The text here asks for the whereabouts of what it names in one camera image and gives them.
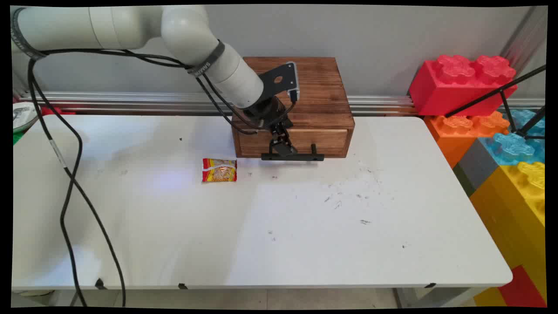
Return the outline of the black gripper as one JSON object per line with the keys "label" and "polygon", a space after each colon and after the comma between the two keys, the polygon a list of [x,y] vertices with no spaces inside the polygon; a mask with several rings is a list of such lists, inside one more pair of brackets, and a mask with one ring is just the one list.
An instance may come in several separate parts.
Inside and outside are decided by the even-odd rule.
{"label": "black gripper", "polygon": [[293,127],[293,123],[286,113],[287,108],[278,97],[266,99],[242,111],[249,121],[257,127],[272,130],[269,143],[270,154],[275,152],[285,157],[298,153],[292,145],[288,133],[288,129]]}

